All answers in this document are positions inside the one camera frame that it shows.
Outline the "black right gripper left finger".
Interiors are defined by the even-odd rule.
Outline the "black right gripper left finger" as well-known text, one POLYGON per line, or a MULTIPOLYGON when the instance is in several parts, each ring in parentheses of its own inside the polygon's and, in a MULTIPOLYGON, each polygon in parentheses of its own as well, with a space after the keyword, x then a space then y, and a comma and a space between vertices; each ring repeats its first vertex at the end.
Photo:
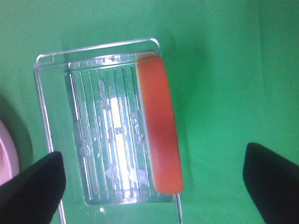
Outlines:
POLYGON ((66 187, 63 156, 52 152, 0 187, 2 224, 49 224, 66 187))

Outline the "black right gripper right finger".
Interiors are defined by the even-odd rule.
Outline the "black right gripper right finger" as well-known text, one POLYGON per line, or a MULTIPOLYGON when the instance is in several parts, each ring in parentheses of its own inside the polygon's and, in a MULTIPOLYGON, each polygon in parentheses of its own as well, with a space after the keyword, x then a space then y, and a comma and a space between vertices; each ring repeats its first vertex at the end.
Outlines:
POLYGON ((299 167, 258 143, 246 147, 242 177, 267 224, 299 222, 299 167))

